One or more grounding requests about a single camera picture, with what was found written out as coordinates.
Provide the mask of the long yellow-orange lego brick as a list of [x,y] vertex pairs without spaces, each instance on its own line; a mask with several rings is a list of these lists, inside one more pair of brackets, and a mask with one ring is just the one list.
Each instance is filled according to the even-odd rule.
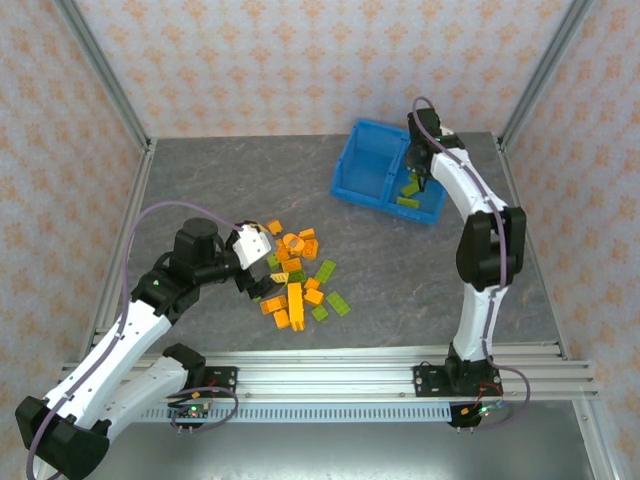
[[304,300],[300,283],[287,285],[289,320],[294,331],[305,330]]

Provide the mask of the blue divided plastic bin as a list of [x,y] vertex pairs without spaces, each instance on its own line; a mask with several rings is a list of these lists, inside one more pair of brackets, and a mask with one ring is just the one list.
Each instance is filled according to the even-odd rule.
[[404,156],[410,143],[403,128],[359,119],[353,126],[336,163],[331,194],[355,205],[371,208],[425,225],[438,222],[446,192],[430,180],[424,192],[410,198],[418,209],[396,204],[401,189],[411,183]]

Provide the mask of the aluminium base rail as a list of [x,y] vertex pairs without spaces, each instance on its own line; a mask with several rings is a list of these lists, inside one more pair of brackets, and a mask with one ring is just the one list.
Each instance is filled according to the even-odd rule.
[[[412,368],[440,365],[445,346],[207,352],[212,366],[238,368],[236,393],[250,402],[416,402]],[[498,344],[494,361],[520,370],[533,400],[596,399],[590,363],[552,343]]]

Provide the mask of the aluminium frame post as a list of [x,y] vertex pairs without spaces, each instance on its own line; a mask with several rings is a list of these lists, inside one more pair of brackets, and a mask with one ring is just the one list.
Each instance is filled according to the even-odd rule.
[[136,144],[144,151],[154,145],[99,45],[76,0],[52,0],[97,74],[107,96]]
[[506,152],[516,140],[595,0],[571,0],[496,143]]

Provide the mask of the aluminium lower frame rail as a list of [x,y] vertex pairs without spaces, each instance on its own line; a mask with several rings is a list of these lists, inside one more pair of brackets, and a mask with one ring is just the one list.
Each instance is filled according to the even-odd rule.
[[617,453],[612,426],[604,402],[581,399],[572,402],[594,480],[627,480]]

